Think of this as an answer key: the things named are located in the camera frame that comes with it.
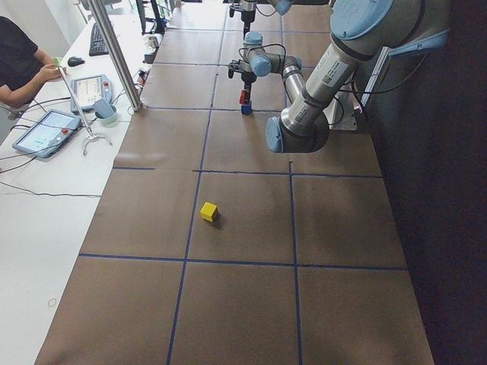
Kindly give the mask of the red wooden cube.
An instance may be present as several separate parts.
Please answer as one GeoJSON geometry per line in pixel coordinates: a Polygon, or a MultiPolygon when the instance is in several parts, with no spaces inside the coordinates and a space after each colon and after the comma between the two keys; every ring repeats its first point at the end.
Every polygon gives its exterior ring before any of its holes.
{"type": "Polygon", "coordinates": [[[250,92],[248,90],[242,90],[240,92],[239,103],[241,105],[247,105],[250,103],[250,92]]]}

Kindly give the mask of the blue wooden cube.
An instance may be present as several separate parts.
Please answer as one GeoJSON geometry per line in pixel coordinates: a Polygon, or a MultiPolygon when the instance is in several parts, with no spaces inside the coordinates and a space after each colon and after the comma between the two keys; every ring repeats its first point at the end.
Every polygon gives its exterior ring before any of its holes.
{"type": "Polygon", "coordinates": [[[248,104],[242,104],[240,106],[240,111],[243,115],[250,115],[253,113],[253,108],[252,108],[252,105],[250,103],[248,104]]]}

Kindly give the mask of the yellow wooden cube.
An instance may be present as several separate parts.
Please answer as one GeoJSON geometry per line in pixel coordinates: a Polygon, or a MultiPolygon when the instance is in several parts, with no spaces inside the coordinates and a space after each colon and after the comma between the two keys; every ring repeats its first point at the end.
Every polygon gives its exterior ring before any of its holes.
{"type": "Polygon", "coordinates": [[[214,222],[218,217],[218,206],[211,202],[205,202],[199,211],[201,219],[214,222]]]}

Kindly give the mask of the metal cup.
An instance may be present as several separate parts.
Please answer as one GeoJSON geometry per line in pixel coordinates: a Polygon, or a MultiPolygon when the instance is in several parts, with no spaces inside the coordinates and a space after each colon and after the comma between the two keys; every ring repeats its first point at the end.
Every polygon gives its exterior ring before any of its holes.
{"type": "Polygon", "coordinates": [[[151,47],[151,48],[154,48],[154,49],[157,49],[159,47],[159,41],[158,41],[158,38],[155,37],[155,36],[150,36],[148,38],[148,45],[151,47]]]}

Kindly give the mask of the black keyboard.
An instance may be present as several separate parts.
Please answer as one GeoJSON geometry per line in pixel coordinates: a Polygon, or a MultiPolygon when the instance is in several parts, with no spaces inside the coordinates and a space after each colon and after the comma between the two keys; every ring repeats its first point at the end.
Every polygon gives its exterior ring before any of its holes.
{"type": "Polygon", "coordinates": [[[104,56],[109,54],[109,50],[103,38],[103,34],[97,24],[93,24],[91,29],[89,56],[104,56]]]}

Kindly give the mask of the far teach pendant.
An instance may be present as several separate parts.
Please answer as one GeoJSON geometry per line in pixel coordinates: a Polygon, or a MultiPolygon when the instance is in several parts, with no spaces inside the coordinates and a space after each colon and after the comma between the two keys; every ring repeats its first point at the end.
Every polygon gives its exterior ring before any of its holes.
{"type": "Polygon", "coordinates": [[[111,103],[112,84],[106,75],[95,75],[71,81],[72,90],[84,112],[90,112],[93,105],[101,99],[111,103]]]}

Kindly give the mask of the teach pendant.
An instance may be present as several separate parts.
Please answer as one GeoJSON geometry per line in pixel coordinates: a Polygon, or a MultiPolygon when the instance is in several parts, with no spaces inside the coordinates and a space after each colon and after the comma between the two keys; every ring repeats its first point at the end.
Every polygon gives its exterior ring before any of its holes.
{"type": "Polygon", "coordinates": [[[48,158],[60,149],[81,125],[81,118],[50,109],[12,147],[39,158],[48,158]]]}
{"type": "Polygon", "coordinates": [[[72,90],[84,112],[90,112],[93,105],[101,99],[111,103],[112,84],[106,75],[95,75],[71,81],[72,90]]]}

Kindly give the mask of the black computer mouse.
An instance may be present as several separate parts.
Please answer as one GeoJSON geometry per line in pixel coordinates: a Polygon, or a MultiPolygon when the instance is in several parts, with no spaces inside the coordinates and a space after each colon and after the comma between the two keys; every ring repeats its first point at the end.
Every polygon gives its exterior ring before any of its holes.
{"type": "Polygon", "coordinates": [[[83,60],[83,58],[81,58],[81,57],[72,56],[68,59],[68,66],[69,67],[76,67],[79,65],[83,65],[84,63],[85,63],[85,60],[83,60]]]}

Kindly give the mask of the reacher grabber stick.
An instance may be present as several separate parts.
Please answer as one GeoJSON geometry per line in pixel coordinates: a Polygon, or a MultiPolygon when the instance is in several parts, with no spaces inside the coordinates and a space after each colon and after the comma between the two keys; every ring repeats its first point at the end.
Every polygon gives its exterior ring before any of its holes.
{"type": "Polygon", "coordinates": [[[104,134],[104,133],[98,133],[97,134],[97,133],[93,132],[91,125],[90,125],[88,119],[86,118],[86,115],[84,114],[84,112],[83,112],[83,110],[82,110],[82,108],[78,102],[78,99],[75,95],[75,92],[72,89],[71,82],[68,80],[68,77],[64,71],[64,68],[60,64],[60,61],[57,58],[53,58],[53,63],[57,67],[57,69],[59,70],[59,72],[62,76],[62,80],[64,81],[65,86],[67,87],[68,92],[71,96],[72,102],[74,103],[75,108],[78,111],[79,116],[81,117],[82,124],[88,133],[88,136],[83,140],[82,145],[81,145],[82,154],[84,156],[86,156],[88,153],[87,152],[88,145],[91,142],[96,142],[97,140],[100,140],[100,139],[105,140],[109,146],[113,146],[113,143],[107,134],[104,134]]]}

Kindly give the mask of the near teach pendant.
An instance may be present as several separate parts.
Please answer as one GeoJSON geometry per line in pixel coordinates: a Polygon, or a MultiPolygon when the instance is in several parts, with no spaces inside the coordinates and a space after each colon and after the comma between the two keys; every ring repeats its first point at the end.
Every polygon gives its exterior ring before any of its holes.
{"type": "Polygon", "coordinates": [[[12,147],[39,158],[48,158],[60,149],[81,125],[81,118],[50,109],[12,147]]]}

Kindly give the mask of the person in black shirt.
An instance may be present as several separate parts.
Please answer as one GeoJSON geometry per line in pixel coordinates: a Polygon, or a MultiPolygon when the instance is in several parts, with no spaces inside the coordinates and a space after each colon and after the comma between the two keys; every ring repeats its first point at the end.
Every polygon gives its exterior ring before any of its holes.
{"type": "Polygon", "coordinates": [[[15,109],[32,102],[61,72],[45,53],[7,17],[1,17],[1,103],[15,109]]]}

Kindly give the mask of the aluminium frame post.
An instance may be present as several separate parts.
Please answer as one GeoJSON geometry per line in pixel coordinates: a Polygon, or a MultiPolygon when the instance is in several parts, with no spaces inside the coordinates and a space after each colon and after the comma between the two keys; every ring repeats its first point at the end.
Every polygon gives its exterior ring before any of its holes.
{"type": "Polygon", "coordinates": [[[135,88],[132,74],[129,72],[129,67],[110,23],[105,5],[101,0],[88,0],[88,4],[103,38],[105,39],[110,58],[112,59],[119,79],[122,82],[123,89],[126,92],[126,96],[129,99],[133,112],[136,113],[142,108],[142,101],[135,88]]]}

